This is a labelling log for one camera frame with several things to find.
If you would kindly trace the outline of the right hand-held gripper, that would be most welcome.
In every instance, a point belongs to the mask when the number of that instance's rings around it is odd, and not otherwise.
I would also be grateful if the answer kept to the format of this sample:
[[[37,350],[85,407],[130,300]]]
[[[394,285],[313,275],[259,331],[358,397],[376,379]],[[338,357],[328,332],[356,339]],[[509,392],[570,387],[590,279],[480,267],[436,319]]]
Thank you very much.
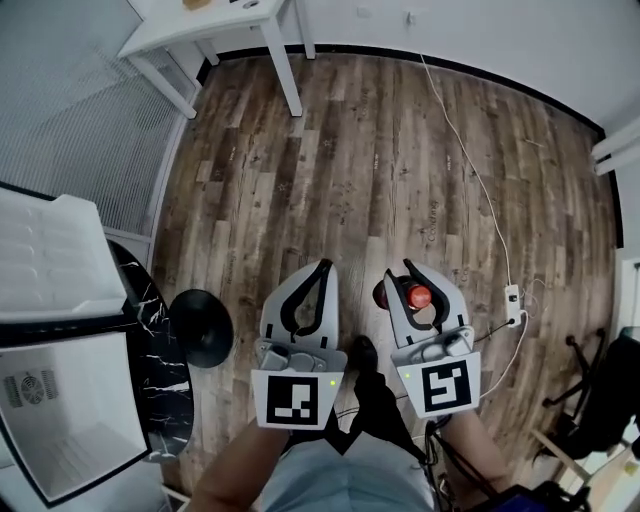
[[[469,314],[463,294],[439,271],[408,258],[403,264],[402,280],[388,269],[383,284],[398,347],[391,359],[415,414],[434,418],[474,409],[480,400],[481,358],[473,349],[474,330],[465,326]],[[415,314],[429,306],[434,317],[420,323]],[[435,334],[440,335],[426,340]]]

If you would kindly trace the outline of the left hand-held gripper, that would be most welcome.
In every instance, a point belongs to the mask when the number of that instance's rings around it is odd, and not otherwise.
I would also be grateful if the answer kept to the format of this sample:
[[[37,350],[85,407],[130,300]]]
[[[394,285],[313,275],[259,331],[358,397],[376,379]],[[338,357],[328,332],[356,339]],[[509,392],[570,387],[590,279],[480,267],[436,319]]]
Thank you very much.
[[[313,321],[302,325],[296,311],[314,288]],[[258,425],[285,430],[324,429],[347,366],[347,354],[336,350],[338,276],[331,260],[321,259],[297,270],[267,297],[260,335],[265,339],[255,343],[257,367],[251,371]]]

